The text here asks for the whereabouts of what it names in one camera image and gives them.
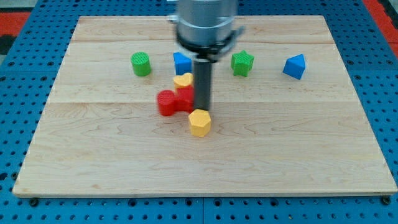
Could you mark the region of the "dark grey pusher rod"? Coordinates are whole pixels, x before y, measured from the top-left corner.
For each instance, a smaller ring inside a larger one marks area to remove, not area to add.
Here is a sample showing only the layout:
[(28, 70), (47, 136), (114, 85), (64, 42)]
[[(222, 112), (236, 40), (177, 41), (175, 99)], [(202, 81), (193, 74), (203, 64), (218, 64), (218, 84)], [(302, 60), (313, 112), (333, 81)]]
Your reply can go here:
[(203, 58), (193, 60), (194, 98), (195, 109), (209, 110), (211, 98), (212, 63)]

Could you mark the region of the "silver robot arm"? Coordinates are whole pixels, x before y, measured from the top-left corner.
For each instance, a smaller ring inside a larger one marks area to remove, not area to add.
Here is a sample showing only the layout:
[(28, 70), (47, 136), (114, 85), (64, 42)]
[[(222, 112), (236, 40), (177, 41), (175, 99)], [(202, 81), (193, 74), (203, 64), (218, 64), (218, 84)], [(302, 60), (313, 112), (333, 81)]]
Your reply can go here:
[(211, 106), (212, 66), (230, 52), (245, 27), (235, 27), (236, 0), (178, 0), (168, 16), (174, 25), (175, 39), (193, 69), (193, 108)]

